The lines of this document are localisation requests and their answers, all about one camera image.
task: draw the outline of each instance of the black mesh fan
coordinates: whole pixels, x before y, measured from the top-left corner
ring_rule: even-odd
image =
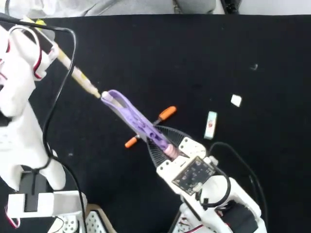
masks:
[[[176,147],[178,147],[184,137],[191,138],[189,135],[170,127],[157,125],[156,128],[162,132],[166,138]],[[161,163],[168,159],[163,151],[149,138],[147,139],[147,147],[155,167],[158,167]]]

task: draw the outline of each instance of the yellow marker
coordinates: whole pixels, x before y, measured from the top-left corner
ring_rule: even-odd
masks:
[[[34,23],[31,19],[24,17],[23,19],[26,22]],[[36,24],[46,25],[45,22],[41,19],[37,20]],[[67,55],[58,47],[59,54],[57,59],[67,68],[69,69],[71,59],[67,57]],[[101,94],[98,92],[98,89],[91,83],[91,81],[85,76],[84,73],[78,68],[74,67],[72,72],[72,77],[75,81],[88,93],[91,93],[96,98],[100,98]]]

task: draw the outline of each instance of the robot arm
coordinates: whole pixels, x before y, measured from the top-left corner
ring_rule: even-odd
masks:
[[[147,143],[156,172],[182,197],[180,210],[195,232],[267,232],[259,206],[202,144],[178,130],[152,125],[118,91],[103,92],[102,102]]]
[[[37,44],[21,30],[29,32]],[[45,69],[56,58],[57,46],[46,54],[41,50],[37,35],[26,27],[14,26],[8,32],[0,27],[1,48],[5,53],[0,62],[0,176],[14,190],[19,190],[21,165],[39,168],[48,156],[42,144],[42,131],[28,102],[35,89],[35,80],[46,75]],[[52,161],[40,171],[51,187],[60,190],[65,186],[62,166]]]

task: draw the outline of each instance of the gray object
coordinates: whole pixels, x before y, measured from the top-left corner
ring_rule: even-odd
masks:
[[[176,0],[184,14],[208,14],[216,8],[216,0]]]

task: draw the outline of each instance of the cable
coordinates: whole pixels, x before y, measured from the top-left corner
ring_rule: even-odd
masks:
[[[201,203],[202,207],[204,208],[215,208],[219,205],[222,205],[229,197],[230,195],[230,192],[231,192],[231,182],[230,182],[230,179],[229,177],[227,176],[227,174],[225,174],[219,167],[217,167],[216,165],[214,165],[212,163],[212,166],[213,168],[222,176],[225,177],[226,181],[227,181],[227,190],[225,192],[225,195],[223,196],[223,198],[221,198],[218,202],[215,202],[215,203]]]
[[[9,216],[8,216],[8,205],[5,206],[4,208],[4,211],[5,211],[5,216],[6,216],[6,219],[9,221],[9,223],[11,224],[11,226],[14,228],[14,229],[17,229],[20,227],[20,218],[17,218],[17,223],[15,223],[13,221],[13,219],[11,219]]]
[[[62,224],[62,226],[61,226],[57,231],[52,232],[52,233],[58,233],[58,232],[63,228],[63,226],[65,225],[65,222],[64,222],[60,217],[56,216],[55,218],[61,220],[61,221],[63,222],[63,224]]]
[[[193,232],[196,232],[198,229],[200,229],[200,228],[202,228],[202,227],[203,227],[203,225],[199,225],[199,226],[193,228],[192,230],[187,231],[187,232],[184,232],[184,233],[193,233]]]
[[[265,221],[265,224],[266,224],[266,229],[268,229],[268,205],[267,205],[267,201],[266,201],[266,197],[264,195],[264,191],[261,187],[261,184],[259,182],[259,179],[257,178],[257,175],[255,174],[255,172],[251,169],[251,167],[244,161],[244,159],[242,159],[242,157],[233,149],[232,146],[230,146],[229,144],[225,143],[225,142],[215,142],[213,143],[210,148],[209,148],[209,154],[211,154],[213,148],[215,148],[215,146],[223,146],[223,147],[227,147],[228,149],[231,150],[231,152],[238,158],[238,160],[247,168],[247,170],[250,172],[251,176],[254,178],[256,184],[257,184],[257,187],[258,187],[258,190],[259,190],[259,193],[260,193],[260,196],[261,196],[261,199],[262,199],[262,203],[263,203],[263,211],[264,211],[264,221]]]
[[[82,192],[81,192],[81,189],[79,187],[77,178],[75,177],[74,173],[72,172],[72,170],[68,166],[63,164],[57,157],[53,156],[53,152],[50,150],[49,144],[47,142],[47,133],[48,133],[48,130],[49,130],[49,125],[50,125],[51,119],[52,119],[52,117],[54,115],[54,112],[55,112],[55,108],[56,108],[57,103],[58,103],[58,98],[59,98],[59,96],[60,96],[60,94],[61,94],[61,92],[63,90],[63,87],[64,87],[68,77],[71,76],[71,74],[73,72],[73,69],[74,69],[76,47],[77,47],[76,34],[75,34],[75,32],[72,29],[69,29],[69,28],[61,28],[61,27],[39,25],[39,24],[35,24],[35,23],[19,21],[19,20],[13,19],[13,18],[0,17],[0,21],[4,21],[4,22],[7,22],[7,23],[18,24],[18,25],[23,25],[23,26],[42,28],[42,29],[47,29],[47,30],[52,30],[52,31],[66,32],[66,33],[71,34],[71,36],[72,36],[72,39],[73,39],[73,52],[72,52],[71,63],[70,63],[68,72],[65,75],[65,77],[64,77],[64,79],[63,79],[63,81],[62,81],[62,83],[61,83],[61,85],[60,85],[60,87],[58,89],[58,92],[57,92],[57,94],[55,96],[55,99],[54,99],[54,102],[52,104],[52,107],[50,108],[50,111],[49,111],[49,113],[47,115],[47,118],[46,118],[46,121],[45,121],[45,124],[44,124],[44,127],[43,127],[43,132],[42,132],[42,140],[43,140],[44,149],[45,149],[45,151],[46,151],[46,153],[47,153],[49,158],[48,158],[47,163],[43,167],[34,169],[34,172],[39,172],[40,170],[47,168],[48,165],[50,164],[50,162],[52,161],[52,159],[57,161],[57,162],[59,162],[69,172],[69,174],[73,178],[73,181],[74,181],[74,183],[75,183],[75,185],[77,187],[77,190],[79,192],[79,199],[80,199],[80,203],[81,203],[83,224],[84,224],[85,232],[87,233],[85,208],[84,208],[84,204],[83,204]]]
[[[10,28],[9,30],[9,36],[11,35],[11,33],[16,30],[16,29],[22,29],[22,30],[25,30],[25,31],[28,31],[35,39],[35,44],[37,45],[37,49],[38,49],[38,58],[37,60],[35,61],[35,64],[34,64],[34,76],[37,78],[37,79],[41,79],[41,77],[39,75],[36,74],[36,71],[38,70],[40,64],[41,64],[41,60],[42,60],[42,50],[41,50],[41,47],[40,47],[40,43],[39,43],[39,39],[38,39],[38,36],[33,32],[33,30],[29,29],[29,28],[26,28],[24,26],[19,26],[19,25],[16,25],[12,28]],[[9,50],[10,48],[10,42],[9,42],[9,39],[8,39],[8,46],[7,46],[7,50]]]

